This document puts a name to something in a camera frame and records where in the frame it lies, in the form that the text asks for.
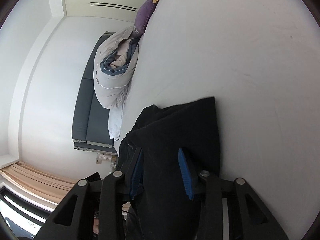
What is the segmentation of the black denim pants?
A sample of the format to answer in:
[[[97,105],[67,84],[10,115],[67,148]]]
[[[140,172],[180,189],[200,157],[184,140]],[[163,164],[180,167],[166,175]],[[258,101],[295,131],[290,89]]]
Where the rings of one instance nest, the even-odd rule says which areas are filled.
[[[191,174],[220,174],[220,140],[215,99],[142,110],[121,141],[119,165],[136,148],[144,154],[143,194],[126,221],[126,239],[194,239],[200,222],[200,201],[189,199],[178,163],[182,151]]]

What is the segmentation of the dark grey headboard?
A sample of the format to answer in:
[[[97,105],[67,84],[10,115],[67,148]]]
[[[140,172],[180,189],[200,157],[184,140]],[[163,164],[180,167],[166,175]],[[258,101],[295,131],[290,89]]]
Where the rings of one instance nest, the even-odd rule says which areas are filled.
[[[109,110],[97,100],[93,86],[93,63],[97,48],[113,33],[105,32],[95,44],[81,78],[76,99],[72,139],[74,149],[116,155],[114,140],[109,136]]]

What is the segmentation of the white pillow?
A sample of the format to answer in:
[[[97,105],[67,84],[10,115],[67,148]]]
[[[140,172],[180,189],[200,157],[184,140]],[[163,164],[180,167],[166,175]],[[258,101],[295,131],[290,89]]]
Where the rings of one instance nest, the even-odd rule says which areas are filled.
[[[121,125],[123,122],[125,101],[120,106],[114,107],[109,112],[108,117],[108,132],[111,139],[119,141]]]

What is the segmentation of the beige curtain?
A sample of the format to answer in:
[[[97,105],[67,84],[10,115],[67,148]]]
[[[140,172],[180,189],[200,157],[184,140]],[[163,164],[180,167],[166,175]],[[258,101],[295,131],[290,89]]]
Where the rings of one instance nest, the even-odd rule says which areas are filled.
[[[2,168],[1,175],[24,192],[55,205],[61,202],[77,182],[22,161]]]

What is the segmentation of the rolled grey blue duvet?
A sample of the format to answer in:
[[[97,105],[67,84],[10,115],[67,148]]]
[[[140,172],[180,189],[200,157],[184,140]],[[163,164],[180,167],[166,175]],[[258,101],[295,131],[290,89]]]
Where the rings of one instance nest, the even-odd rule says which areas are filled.
[[[125,101],[139,52],[140,38],[133,33],[134,26],[126,27],[108,37],[96,51],[94,91],[106,109],[119,108]]]

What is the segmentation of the white bed sheet mattress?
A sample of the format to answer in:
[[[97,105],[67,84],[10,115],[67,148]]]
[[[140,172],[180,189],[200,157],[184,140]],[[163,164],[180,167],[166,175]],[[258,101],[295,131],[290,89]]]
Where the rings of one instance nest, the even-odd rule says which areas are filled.
[[[209,96],[223,178],[244,177],[302,239],[319,213],[319,0],[159,0],[121,136],[146,106]]]

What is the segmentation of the purple pillow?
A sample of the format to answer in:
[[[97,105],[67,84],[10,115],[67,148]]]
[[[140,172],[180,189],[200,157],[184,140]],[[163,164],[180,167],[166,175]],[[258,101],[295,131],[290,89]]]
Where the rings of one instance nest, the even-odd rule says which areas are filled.
[[[156,7],[157,4],[153,0],[146,0],[138,9],[133,28],[133,36],[135,38],[141,37],[145,33],[148,22]]]

